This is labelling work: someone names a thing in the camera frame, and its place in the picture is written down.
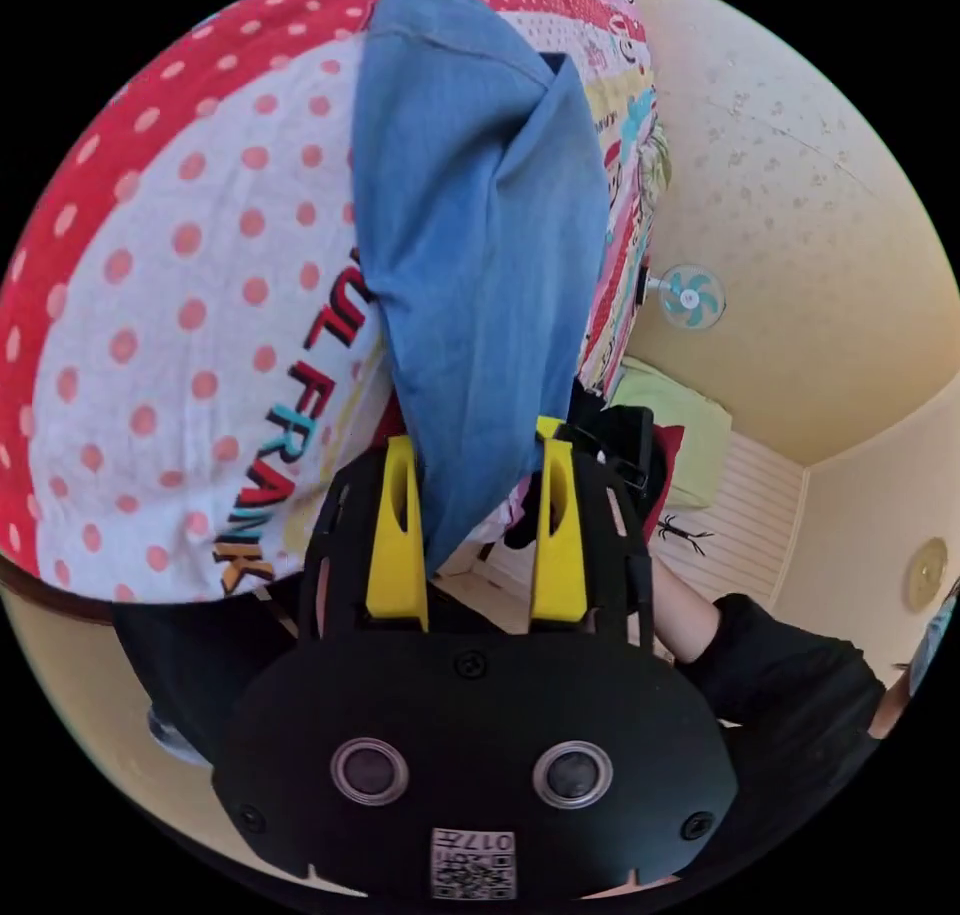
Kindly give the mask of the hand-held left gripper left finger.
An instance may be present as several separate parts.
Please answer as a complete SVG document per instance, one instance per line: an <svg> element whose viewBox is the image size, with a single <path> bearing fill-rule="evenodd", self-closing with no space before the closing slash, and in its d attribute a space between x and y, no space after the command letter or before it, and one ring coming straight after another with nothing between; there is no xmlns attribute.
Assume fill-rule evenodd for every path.
<svg viewBox="0 0 960 915"><path fill-rule="evenodd" d="M411 439L388 440L365 608L377 623L429 629L417 468Z"/></svg>

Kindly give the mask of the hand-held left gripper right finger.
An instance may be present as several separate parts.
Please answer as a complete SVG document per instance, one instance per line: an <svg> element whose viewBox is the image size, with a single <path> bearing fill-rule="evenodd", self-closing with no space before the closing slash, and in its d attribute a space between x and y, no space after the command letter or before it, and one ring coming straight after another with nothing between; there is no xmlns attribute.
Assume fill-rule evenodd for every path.
<svg viewBox="0 0 960 915"><path fill-rule="evenodd" d="M585 561L572 444L560 438L562 422L540 416L543 448L530 621L579 623L588 608Z"/></svg>

